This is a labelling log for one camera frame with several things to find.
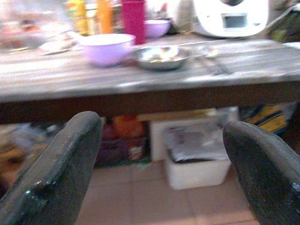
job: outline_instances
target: purple bowl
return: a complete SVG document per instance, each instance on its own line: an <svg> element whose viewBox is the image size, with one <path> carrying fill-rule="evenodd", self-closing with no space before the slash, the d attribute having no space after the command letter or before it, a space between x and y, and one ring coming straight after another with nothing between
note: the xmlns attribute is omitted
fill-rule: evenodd
<svg viewBox="0 0 300 225"><path fill-rule="evenodd" d="M116 65L131 52L135 36L130 34L99 34L83 37L84 56L93 64L106 67Z"/></svg>
<svg viewBox="0 0 300 225"><path fill-rule="evenodd" d="M171 25L169 20L146 20L146 37L159 38L168 32Z"/></svg>

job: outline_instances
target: pink floor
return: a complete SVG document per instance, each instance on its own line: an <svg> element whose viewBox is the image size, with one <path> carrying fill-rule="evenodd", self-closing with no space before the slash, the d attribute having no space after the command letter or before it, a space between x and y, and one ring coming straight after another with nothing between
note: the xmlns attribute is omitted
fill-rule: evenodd
<svg viewBox="0 0 300 225"><path fill-rule="evenodd" d="M214 187L174 191L163 162L96 169L76 225L259 225L230 171Z"/></svg>

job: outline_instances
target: metal bowl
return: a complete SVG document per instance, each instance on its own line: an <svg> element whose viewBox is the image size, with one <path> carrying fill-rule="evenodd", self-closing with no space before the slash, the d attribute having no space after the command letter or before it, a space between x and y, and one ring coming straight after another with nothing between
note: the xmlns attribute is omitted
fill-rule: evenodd
<svg viewBox="0 0 300 225"><path fill-rule="evenodd" d="M189 56L189 50L176 45L145 47L133 52L133 57L139 67L154 70L178 69Z"/></svg>

